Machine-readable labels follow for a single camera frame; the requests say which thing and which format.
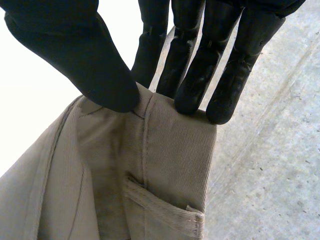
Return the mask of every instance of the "finger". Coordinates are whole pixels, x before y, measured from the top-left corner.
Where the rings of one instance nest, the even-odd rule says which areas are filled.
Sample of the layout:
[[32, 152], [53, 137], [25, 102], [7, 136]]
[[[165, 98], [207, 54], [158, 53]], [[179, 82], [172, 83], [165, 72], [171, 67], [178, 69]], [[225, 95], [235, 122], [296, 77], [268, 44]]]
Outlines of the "finger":
[[8, 13], [5, 21], [21, 44], [69, 78], [94, 103], [121, 113], [138, 104], [137, 84], [98, 14], [94, 27], [73, 36], [21, 30]]
[[206, 109], [212, 123], [231, 119], [258, 56], [284, 22], [274, 13], [244, 9], [232, 52]]
[[169, 16], [170, 0], [139, 0], [143, 33], [131, 69], [133, 79], [149, 88], [157, 70], [164, 46]]
[[179, 113], [198, 110], [241, 12], [238, 5], [206, 1], [201, 42], [174, 99]]
[[204, 0], [172, 0], [174, 37], [156, 92], [174, 98], [195, 48]]

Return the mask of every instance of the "concrete floor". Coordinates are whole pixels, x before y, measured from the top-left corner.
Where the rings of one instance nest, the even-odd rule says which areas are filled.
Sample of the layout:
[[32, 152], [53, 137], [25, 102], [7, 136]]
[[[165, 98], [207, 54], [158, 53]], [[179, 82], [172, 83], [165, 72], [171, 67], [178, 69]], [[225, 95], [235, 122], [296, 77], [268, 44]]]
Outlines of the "concrete floor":
[[[218, 126], [205, 239], [320, 239], [320, 1], [265, 46], [232, 119]], [[200, 106], [205, 110], [237, 27]], [[162, 52], [164, 67], [173, 31]], [[157, 82], [150, 89], [155, 91]]]

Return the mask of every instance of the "beige fabric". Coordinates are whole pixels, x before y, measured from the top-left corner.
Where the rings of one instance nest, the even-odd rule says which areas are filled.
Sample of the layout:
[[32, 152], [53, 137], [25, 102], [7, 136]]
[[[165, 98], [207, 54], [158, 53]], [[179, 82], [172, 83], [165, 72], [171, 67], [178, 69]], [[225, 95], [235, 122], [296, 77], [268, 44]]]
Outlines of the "beige fabric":
[[196, 240], [216, 126], [138, 85], [117, 113], [78, 97], [0, 178], [1, 240]]

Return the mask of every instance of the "hand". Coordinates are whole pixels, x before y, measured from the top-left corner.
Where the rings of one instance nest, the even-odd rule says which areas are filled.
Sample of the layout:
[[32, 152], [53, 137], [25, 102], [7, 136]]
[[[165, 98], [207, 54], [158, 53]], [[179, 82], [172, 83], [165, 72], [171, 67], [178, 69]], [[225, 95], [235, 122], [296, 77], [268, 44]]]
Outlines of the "hand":
[[[285, 22], [285, 17], [295, 12], [304, 2], [305, 0], [172, 0], [175, 32], [156, 92], [174, 99], [178, 112], [187, 115], [195, 113], [233, 28], [240, 19], [229, 60], [206, 109], [206, 115], [213, 124], [227, 123], [263, 47]], [[156, 4], [158, 8], [149, 7]], [[138, 83], [148, 88], [164, 44], [162, 36], [163, 31], [167, 31], [169, 1], [139, 0], [139, 6], [144, 32], [140, 37], [131, 72]], [[202, 38], [187, 71], [204, 8]]]
[[139, 102], [131, 73], [97, 13], [98, 0], [0, 0], [12, 35], [98, 105], [129, 112]]

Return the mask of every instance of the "back pocket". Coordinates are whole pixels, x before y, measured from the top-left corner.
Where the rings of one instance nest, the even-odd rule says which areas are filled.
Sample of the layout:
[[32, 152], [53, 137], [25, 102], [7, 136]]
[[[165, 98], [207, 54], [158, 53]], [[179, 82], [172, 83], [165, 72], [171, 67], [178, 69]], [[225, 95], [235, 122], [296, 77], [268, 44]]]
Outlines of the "back pocket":
[[124, 206], [132, 240], [198, 240], [203, 238], [205, 215], [187, 206], [173, 206], [142, 187], [124, 180]]

